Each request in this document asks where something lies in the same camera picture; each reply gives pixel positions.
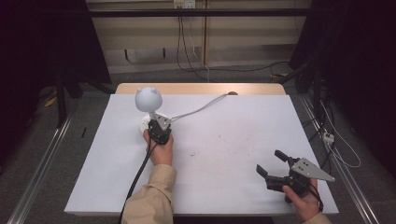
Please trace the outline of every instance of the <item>wire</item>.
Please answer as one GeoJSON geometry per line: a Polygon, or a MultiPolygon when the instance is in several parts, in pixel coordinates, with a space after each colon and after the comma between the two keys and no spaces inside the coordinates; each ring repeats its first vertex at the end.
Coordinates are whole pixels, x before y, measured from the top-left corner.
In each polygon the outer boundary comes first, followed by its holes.
{"type": "Polygon", "coordinates": [[[312,121],[314,121],[315,119],[317,119],[317,118],[312,118],[312,119],[310,119],[310,120],[306,120],[306,121],[302,122],[301,125],[303,125],[303,127],[306,127],[306,126],[309,124],[309,122],[312,122],[312,121]]]}
{"type": "Polygon", "coordinates": [[[314,137],[316,137],[316,136],[318,135],[318,133],[321,133],[321,132],[322,132],[323,127],[324,127],[324,124],[325,124],[325,121],[326,121],[326,119],[324,119],[323,122],[319,125],[320,127],[319,127],[319,129],[315,132],[315,134],[312,135],[312,136],[308,139],[308,142],[311,142],[312,139],[314,139],[314,137]]]}
{"type": "Polygon", "coordinates": [[[323,206],[324,206],[324,205],[323,205],[323,201],[322,201],[321,198],[320,198],[319,191],[318,191],[317,188],[315,188],[315,186],[314,186],[313,184],[311,184],[311,187],[314,188],[315,192],[314,192],[311,188],[309,188],[308,190],[309,190],[309,192],[310,192],[312,195],[314,195],[315,198],[318,199],[318,201],[319,201],[319,211],[322,212],[322,211],[323,211],[323,206]]]}
{"type": "Polygon", "coordinates": [[[203,107],[201,107],[201,108],[199,108],[199,109],[197,109],[197,110],[194,110],[194,111],[192,111],[192,112],[190,112],[190,113],[187,113],[187,114],[183,114],[183,115],[179,115],[179,116],[173,117],[173,118],[171,118],[171,122],[173,122],[173,121],[175,121],[175,120],[177,120],[177,119],[182,119],[182,118],[184,118],[184,117],[187,117],[188,115],[191,115],[191,114],[195,114],[195,113],[197,113],[197,112],[200,112],[201,110],[204,110],[204,109],[210,107],[211,105],[215,104],[216,102],[222,100],[222,99],[223,99],[224,97],[226,97],[227,95],[228,95],[228,93],[222,94],[221,96],[215,98],[214,100],[212,100],[211,102],[207,103],[206,105],[204,105],[203,107]]]}
{"type": "MultiPolygon", "coordinates": [[[[332,123],[332,125],[335,127],[334,113],[332,112],[332,107],[330,106],[330,95],[329,95],[329,92],[328,92],[327,90],[325,90],[325,91],[326,91],[326,96],[325,96],[325,98],[323,99],[323,101],[326,103],[326,106],[325,106],[325,107],[328,107],[328,108],[330,109],[331,113],[332,113],[332,118],[331,118],[331,119],[328,118],[328,119],[329,119],[329,122],[332,123]]],[[[331,134],[334,135],[334,128],[333,128],[333,127],[332,127],[331,134]]],[[[327,149],[327,148],[326,148],[326,145],[324,144],[324,141],[322,141],[322,145],[323,145],[323,147],[324,147],[325,149],[327,149]]],[[[324,165],[326,164],[326,162],[327,162],[327,161],[329,162],[329,175],[332,174],[332,163],[330,162],[330,156],[332,155],[332,152],[334,151],[334,147],[335,147],[335,139],[334,139],[334,141],[332,142],[332,145],[331,145],[331,149],[332,149],[332,150],[329,150],[329,151],[326,153],[326,158],[325,158],[325,160],[323,161],[323,163],[320,165],[320,168],[322,169],[322,168],[324,167],[324,165]]]]}
{"type": "MultiPolygon", "coordinates": [[[[192,37],[191,37],[191,30],[192,30],[192,21],[191,21],[191,17],[190,17],[190,33],[189,33],[189,38],[190,38],[190,41],[191,41],[191,44],[192,44],[192,53],[194,54],[194,56],[195,56],[195,58],[196,59],[198,59],[198,60],[200,60],[199,58],[198,58],[198,56],[195,54],[195,45],[194,45],[194,41],[192,40],[192,37]]],[[[206,65],[204,65],[203,64],[203,67],[205,67],[206,68],[206,70],[207,70],[207,82],[209,82],[209,77],[210,77],[210,70],[209,70],[209,68],[206,66],[206,65]]]]}
{"type": "Polygon", "coordinates": [[[314,185],[310,184],[309,187],[312,187],[315,191],[313,191],[311,188],[307,187],[305,184],[303,184],[300,180],[298,180],[297,178],[294,179],[294,181],[299,184],[301,187],[305,188],[306,190],[308,190],[312,195],[314,195],[315,198],[318,199],[319,202],[319,211],[322,212],[323,211],[323,201],[320,198],[320,194],[318,192],[318,189],[315,188],[314,185]]]}
{"type": "Polygon", "coordinates": [[[349,163],[347,163],[346,161],[344,161],[337,153],[335,153],[333,151],[333,149],[330,147],[330,151],[332,151],[332,153],[334,153],[334,157],[337,158],[339,161],[341,161],[343,164],[345,164],[346,166],[349,166],[351,168],[359,168],[361,167],[361,158],[359,157],[359,155],[356,153],[356,151],[353,149],[353,147],[341,136],[341,134],[339,132],[337,132],[337,130],[335,129],[334,125],[332,124],[332,121],[330,120],[330,116],[327,113],[326,107],[324,106],[324,104],[322,102],[320,102],[320,104],[322,105],[322,107],[324,108],[324,112],[326,113],[327,118],[329,119],[330,124],[332,125],[332,127],[334,128],[334,131],[337,133],[337,135],[349,146],[349,148],[352,150],[352,152],[355,154],[356,158],[359,161],[359,165],[351,165],[349,163]]]}
{"type": "Polygon", "coordinates": [[[273,70],[272,70],[272,66],[270,66],[270,80],[268,81],[269,83],[271,83],[272,82],[272,79],[274,78],[274,72],[273,72],[273,70]]]}
{"type": "Polygon", "coordinates": [[[192,71],[192,72],[193,72],[196,76],[198,76],[199,78],[205,79],[205,80],[206,80],[206,78],[201,77],[200,75],[198,75],[198,73],[196,73],[196,71],[195,71],[195,70],[192,68],[192,66],[191,66],[190,57],[189,57],[189,54],[187,53],[186,40],[185,40],[185,38],[184,38],[183,18],[181,18],[181,17],[178,17],[177,65],[178,65],[178,67],[179,67],[182,71],[188,71],[188,72],[191,72],[191,71],[192,71]],[[180,30],[181,30],[181,36],[183,37],[184,52],[185,52],[185,54],[186,54],[187,62],[189,63],[189,66],[190,66],[190,69],[191,69],[191,70],[185,70],[184,68],[182,68],[182,67],[180,66],[179,61],[178,61],[178,49],[179,49],[179,46],[180,46],[180,30]]]}
{"type": "MultiPolygon", "coordinates": [[[[252,68],[252,69],[247,69],[247,70],[239,70],[239,69],[226,69],[226,68],[210,68],[210,70],[212,71],[226,71],[226,72],[254,72],[254,71],[260,71],[266,68],[269,68],[271,66],[280,64],[280,63],[288,63],[288,62],[275,62],[275,63],[271,63],[270,65],[265,65],[264,67],[260,67],[260,68],[252,68]]],[[[185,72],[192,72],[191,70],[187,70],[187,69],[182,69],[185,72]]],[[[205,69],[195,69],[195,71],[205,71],[205,69]]]]}
{"type": "Polygon", "coordinates": [[[148,146],[146,148],[146,157],[145,157],[145,159],[143,159],[143,163],[140,166],[139,171],[137,171],[136,176],[134,177],[134,182],[132,183],[132,186],[129,188],[128,194],[127,194],[126,199],[125,199],[125,203],[124,203],[124,205],[122,207],[122,210],[121,210],[121,213],[120,213],[119,222],[118,222],[119,224],[121,224],[121,221],[122,221],[122,216],[123,216],[123,212],[124,212],[124,209],[125,209],[126,200],[128,200],[131,197],[132,193],[134,192],[134,187],[136,186],[137,181],[139,180],[139,177],[142,175],[143,170],[145,169],[146,164],[148,163],[149,157],[151,156],[151,152],[154,150],[154,148],[157,145],[158,144],[155,144],[154,147],[152,149],[150,149],[151,148],[151,134],[148,133],[148,146]]]}

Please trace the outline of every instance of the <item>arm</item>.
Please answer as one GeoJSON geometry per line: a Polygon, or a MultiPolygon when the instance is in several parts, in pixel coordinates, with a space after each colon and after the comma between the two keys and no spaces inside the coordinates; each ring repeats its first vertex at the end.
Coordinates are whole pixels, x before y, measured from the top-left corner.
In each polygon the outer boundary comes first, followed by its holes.
{"type": "MultiPolygon", "coordinates": [[[[143,135],[149,140],[148,132],[143,135]]],[[[133,194],[125,204],[122,223],[173,223],[172,187],[177,171],[172,167],[173,136],[166,145],[158,145],[151,153],[154,167],[147,185],[133,194]]]]}
{"type": "MultiPolygon", "coordinates": [[[[318,181],[311,179],[311,184],[316,189],[318,181]]],[[[294,203],[296,216],[303,224],[331,224],[330,220],[319,212],[318,199],[314,195],[308,193],[300,198],[289,186],[283,186],[283,191],[294,203]]]]}

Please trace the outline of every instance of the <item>white cable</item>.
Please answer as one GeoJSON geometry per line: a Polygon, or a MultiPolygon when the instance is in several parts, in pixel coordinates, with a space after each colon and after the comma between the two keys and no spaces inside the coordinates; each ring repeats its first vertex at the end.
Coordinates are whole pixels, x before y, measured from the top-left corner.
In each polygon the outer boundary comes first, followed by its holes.
{"type": "MultiPolygon", "coordinates": [[[[330,116],[327,113],[326,107],[324,106],[324,104],[321,101],[320,101],[320,104],[322,105],[322,107],[324,109],[324,112],[326,113],[327,119],[329,120],[330,124],[332,125],[332,120],[330,119],[330,116]]],[[[356,151],[353,149],[353,147],[343,138],[343,136],[341,136],[341,134],[339,132],[337,132],[337,130],[335,129],[334,125],[332,125],[332,127],[334,128],[334,131],[338,134],[338,136],[349,146],[349,148],[352,150],[352,152],[356,155],[356,158],[358,158],[358,161],[359,161],[359,165],[354,166],[354,165],[351,165],[351,164],[347,163],[346,161],[343,161],[343,159],[341,159],[341,157],[332,150],[330,145],[327,144],[329,146],[330,151],[332,151],[332,153],[334,154],[334,157],[337,158],[339,161],[341,161],[346,166],[349,166],[351,168],[359,168],[359,167],[361,167],[361,158],[359,157],[358,153],[356,153],[356,151]]]]}
{"type": "MultiPolygon", "coordinates": [[[[192,30],[191,25],[192,25],[192,22],[191,22],[191,17],[190,17],[190,34],[189,34],[189,38],[190,38],[190,41],[191,41],[191,44],[192,44],[192,53],[194,54],[195,58],[197,58],[199,61],[201,61],[201,59],[199,59],[198,56],[195,54],[194,41],[192,40],[192,37],[191,37],[191,30],[192,30]]],[[[210,77],[210,70],[209,70],[208,67],[206,67],[206,65],[203,64],[203,66],[204,66],[204,67],[206,68],[206,70],[207,70],[206,79],[207,79],[207,82],[209,83],[209,82],[210,82],[210,78],[209,78],[209,77],[210,77]]]]}
{"type": "Polygon", "coordinates": [[[188,115],[195,114],[195,113],[197,113],[197,112],[199,112],[199,111],[201,111],[201,110],[203,110],[205,108],[208,108],[211,105],[213,105],[214,103],[216,103],[217,101],[222,100],[227,95],[228,95],[227,93],[222,94],[221,96],[216,97],[214,100],[212,100],[211,102],[207,103],[206,105],[204,105],[203,107],[201,107],[201,108],[199,108],[197,110],[194,110],[194,111],[192,111],[190,113],[187,113],[187,114],[183,114],[183,115],[179,115],[179,116],[173,117],[173,118],[171,118],[171,122],[173,122],[173,121],[175,121],[177,119],[181,119],[181,118],[187,117],[188,115]]]}

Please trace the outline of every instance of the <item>metal rail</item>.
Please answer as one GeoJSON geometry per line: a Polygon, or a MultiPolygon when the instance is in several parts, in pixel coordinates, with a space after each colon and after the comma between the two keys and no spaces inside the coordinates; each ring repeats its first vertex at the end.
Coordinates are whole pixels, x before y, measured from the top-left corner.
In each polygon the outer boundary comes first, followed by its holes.
{"type": "Polygon", "coordinates": [[[55,157],[56,152],[61,145],[62,140],[64,139],[64,135],[67,132],[70,121],[77,111],[78,100],[73,100],[70,107],[71,112],[69,113],[61,128],[56,129],[55,134],[52,137],[52,140],[46,150],[46,153],[44,154],[43,159],[35,170],[35,174],[33,175],[32,179],[29,182],[29,185],[25,189],[16,207],[14,208],[14,211],[12,212],[7,224],[24,223],[29,213],[29,210],[35,201],[35,196],[39,192],[44,178],[50,168],[53,158],[55,157]]]}
{"type": "MultiPolygon", "coordinates": [[[[309,118],[311,118],[313,120],[312,122],[318,131],[319,124],[314,119],[315,114],[312,111],[313,105],[312,105],[311,101],[309,100],[309,97],[307,95],[304,95],[304,96],[300,95],[300,100],[302,101],[309,118]]],[[[330,147],[327,145],[326,152],[329,152],[329,151],[330,151],[330,147]]],[[[333,151],[335,153],[337,153],[340,158],[342,158],[336,147],[334,148],[333,151]]],[[[348,190],[353,202],[355,203],[356,207],[358,208],[359,212],[361,213],[361,217],[363,218],[364,222],[367,224],[380,223],[378,218],[375,215],[375,212],[374,212],[372,206],[370,205],[370,203],[367,200],[366,196],[364,195],[363,191],[359,187],[359,185],[356,182],[355,178],[353,177],[352,173],[350,173],[348,167],[337,159],[333,159],[332,161],[333,161],[338,173],[340,174],[341,178],[343,179],[346,189],[348,190]]]]}

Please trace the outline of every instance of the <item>power outlet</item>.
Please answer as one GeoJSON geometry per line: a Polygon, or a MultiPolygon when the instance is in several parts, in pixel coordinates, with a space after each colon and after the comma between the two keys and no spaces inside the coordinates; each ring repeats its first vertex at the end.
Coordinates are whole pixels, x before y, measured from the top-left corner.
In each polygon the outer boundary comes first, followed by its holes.
{"type": "Polygon", "coordinates": [[[334,135],[330,134],[330,133],[324,133],[323,134],[323,141],[326,144],[331,144],[334,142],[334,135]]]}
{"type": "Polygon", "coordinates": [[[175,8],[183,8],[184,7],[184,1],[185,0],[174,0],[175,8]]]}
{"type": "Polygon", "coordinates": [[[195,0],[184,0],[184,8],[195,8],[195,0]]]}

